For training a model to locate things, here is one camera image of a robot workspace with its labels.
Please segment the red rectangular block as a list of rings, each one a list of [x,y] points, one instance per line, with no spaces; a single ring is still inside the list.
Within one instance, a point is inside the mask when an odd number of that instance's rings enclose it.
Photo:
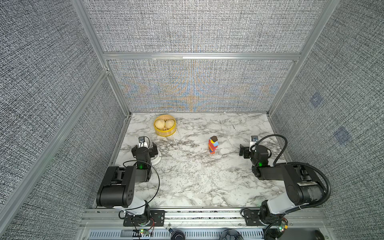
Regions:
[[[211,143],[209,143],[208,146],[209,146],[209,148],[210,148],[211,151],[213,151],[213,152],[216,151],[216,148],[217,148],[217,147],[215,147],[215,146],[212,145]]]

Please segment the brown triangular wood block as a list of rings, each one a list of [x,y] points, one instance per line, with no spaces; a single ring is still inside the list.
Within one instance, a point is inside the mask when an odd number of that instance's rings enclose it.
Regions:
[[[212,136],[212,137],[210,137],[210,141],[211,141],[211,143],[216,143],[217,141],[218,141],[218,138],[217,138],[217,136]]]

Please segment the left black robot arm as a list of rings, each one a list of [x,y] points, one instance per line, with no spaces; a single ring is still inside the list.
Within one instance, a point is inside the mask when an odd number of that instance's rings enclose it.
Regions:
[[[159,154],[157,145],[145,144],[132,149],[133,165],[127,167],[108,167],[99,187],[96,203],[98,207],[118,210],[119,219],[125,227],[153,227],[153,220],[148,201],[135,195],[135,184],[146,183],[152,177],[152,158]]]

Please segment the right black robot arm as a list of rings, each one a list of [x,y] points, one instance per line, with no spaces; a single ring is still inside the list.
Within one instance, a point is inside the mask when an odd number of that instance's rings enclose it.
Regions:
[[[300,162],[269,165],[270,150],[262,145],[253,149],[240,145],[239,155],[252,162],[252,173],[260,181],[282,181],[285,192],[262,202],[258,212],[264,225],[275,224],[284,215],[325,203],[331,184],[317,168]]]

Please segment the white alarm clock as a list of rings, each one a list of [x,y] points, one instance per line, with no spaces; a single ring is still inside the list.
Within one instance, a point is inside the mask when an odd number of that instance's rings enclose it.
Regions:
[[[161,152],[159,152],[158,155],[156,155],[156,157],[151,160],[152,165],[155,166],[159,164],[161,159],[162,159],[162,154]]]

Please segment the left cream bun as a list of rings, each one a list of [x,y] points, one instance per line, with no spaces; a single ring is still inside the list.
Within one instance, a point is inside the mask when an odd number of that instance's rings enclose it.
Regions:
[[[157,119],[155,121],[155,127],[159,130],[164,130],[165,128],[165,120],[164,119]]]

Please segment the cream bun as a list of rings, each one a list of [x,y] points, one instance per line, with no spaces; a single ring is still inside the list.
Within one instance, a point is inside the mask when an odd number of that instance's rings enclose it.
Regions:
[[[169,130],[175,125],[175,121],[172,119],[168,119],[165,121],[165,129]]]
[[[157,119],[155,121],[155,127],[159,130],[164,130],[165,128],[165,120],[164,119]]]

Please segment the yellow bamboo steamer basket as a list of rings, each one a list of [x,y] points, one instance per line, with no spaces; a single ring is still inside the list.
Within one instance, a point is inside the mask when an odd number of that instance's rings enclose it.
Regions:
[[[171,115],[158,116],[154,121],[154,129],[158,136],[169,137],[177,130],[176,119]]]

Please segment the right cream bun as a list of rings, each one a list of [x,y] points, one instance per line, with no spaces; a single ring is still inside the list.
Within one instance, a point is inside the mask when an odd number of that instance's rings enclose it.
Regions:
[[[169,130],[175,125],[175,121],[172,119],[168,119],[165,121],[165,129]]]

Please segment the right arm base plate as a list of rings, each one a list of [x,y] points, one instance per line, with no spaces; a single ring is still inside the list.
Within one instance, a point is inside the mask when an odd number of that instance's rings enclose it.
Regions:
[[[246,222],[246,226],[255,227],[255,226],[263,226],[264,224],[260,220],[259,209],[242,209],[240,214],[244,218]]]

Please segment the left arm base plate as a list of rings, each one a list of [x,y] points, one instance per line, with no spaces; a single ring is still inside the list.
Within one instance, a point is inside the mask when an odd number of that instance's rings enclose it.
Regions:
[[[152,226],[163,227],[165,221],[165,211],[163,210],[150,210],[143,215],[132,215],[126,213],[123,221],[124,227],[145,227]]]

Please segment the aluminium front rail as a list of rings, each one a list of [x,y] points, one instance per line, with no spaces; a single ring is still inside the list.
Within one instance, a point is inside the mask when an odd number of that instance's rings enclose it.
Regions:
[[[177,228],[246,228],[241,208],[159,208],[165,211],[164,227]],[[80,229],[120,229],[123,220],[118,210],[87,209]],[[309,208],[285,216],[290,228],[330,228],[331,224],[319,208]]]

